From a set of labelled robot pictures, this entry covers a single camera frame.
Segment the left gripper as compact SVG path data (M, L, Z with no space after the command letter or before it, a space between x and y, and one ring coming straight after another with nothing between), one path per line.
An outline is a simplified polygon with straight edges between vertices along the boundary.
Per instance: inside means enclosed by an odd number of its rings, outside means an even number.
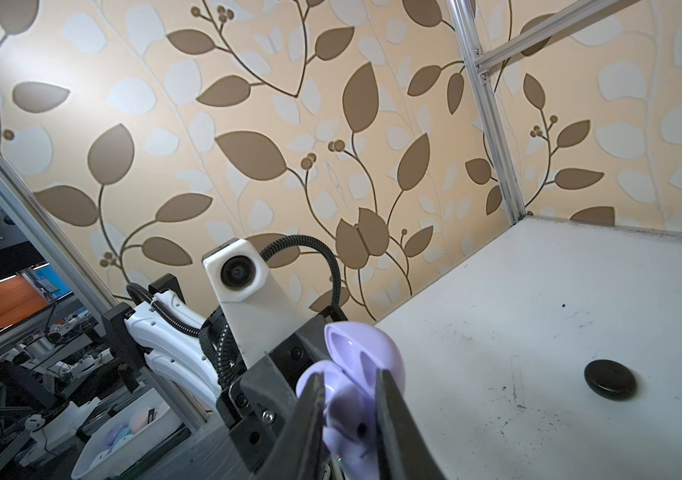
M251 367L241 367L222 390L216 409L247 470L266 462L298 402L296 387L314 363L330 358L324 328L330 315L318 314Z

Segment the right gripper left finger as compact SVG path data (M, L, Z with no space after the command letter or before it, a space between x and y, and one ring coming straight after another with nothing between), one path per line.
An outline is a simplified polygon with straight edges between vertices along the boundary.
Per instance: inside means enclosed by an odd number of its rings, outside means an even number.
M321 479L325 472L324 376L309 377L293 412L256 479Z

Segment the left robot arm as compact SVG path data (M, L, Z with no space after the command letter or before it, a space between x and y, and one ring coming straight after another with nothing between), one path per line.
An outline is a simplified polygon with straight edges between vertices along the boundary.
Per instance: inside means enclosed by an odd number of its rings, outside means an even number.
M332 288L304 319L275 280L276 257L312 250L328 264ZM252 473L266 463L298 402L296 387L314 363L329 359L324 328L346 316L336 255L307 235L279 235L258 248L231 239L203 258L218 298L204 317L183 301L174 276L128 285L125 303L104 316L107 336L134 368L147 368L213 410Z

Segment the purple round earbud case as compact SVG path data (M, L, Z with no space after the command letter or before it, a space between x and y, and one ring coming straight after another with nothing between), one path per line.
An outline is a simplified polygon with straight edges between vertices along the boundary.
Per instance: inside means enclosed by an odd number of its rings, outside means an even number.
M392 338L372 325L330 323L324 328L324 339L330 358L314 363L301 375L296 393L303 392L313 374L323 376L325 446L348 478L377 479L377 372L389 371L404 390L403 357Z

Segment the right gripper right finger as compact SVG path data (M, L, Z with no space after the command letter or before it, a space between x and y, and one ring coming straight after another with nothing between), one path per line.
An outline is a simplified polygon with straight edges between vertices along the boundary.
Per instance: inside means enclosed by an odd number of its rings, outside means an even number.
M375 413L381 479L446 479L429 452L394 376L386 369L377 371Z

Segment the black round earbud case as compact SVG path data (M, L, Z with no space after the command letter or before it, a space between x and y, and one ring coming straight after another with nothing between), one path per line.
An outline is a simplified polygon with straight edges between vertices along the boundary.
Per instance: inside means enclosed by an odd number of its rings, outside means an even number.
M634 373L623 364L608 359L587 364L584 379L594 393L609 400L628 400L638 389Z

